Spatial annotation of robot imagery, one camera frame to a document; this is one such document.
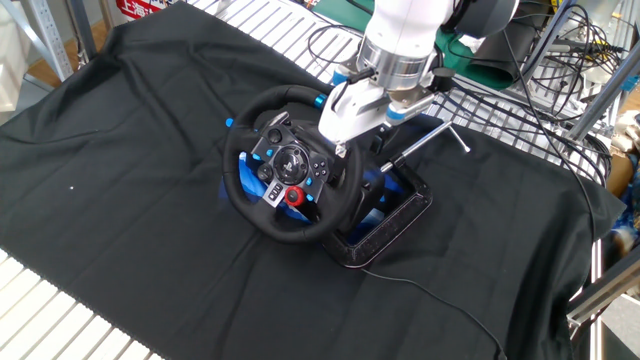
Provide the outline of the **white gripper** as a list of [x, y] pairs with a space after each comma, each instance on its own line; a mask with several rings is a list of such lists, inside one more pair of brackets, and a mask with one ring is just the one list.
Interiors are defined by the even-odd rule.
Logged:
[[398, 126], [400, 121], [388, 116], [391, 99], [385, 89], [369, 80], [354, 84], [336, 85], [325, 101], [318, 123], [320, 134], [335, 145], [334, 155], [345, 159], [349, 149], [346, 142], [372, 129], [378, 129], [370, 151], [380, 153], [388, 139], [385, 128]]

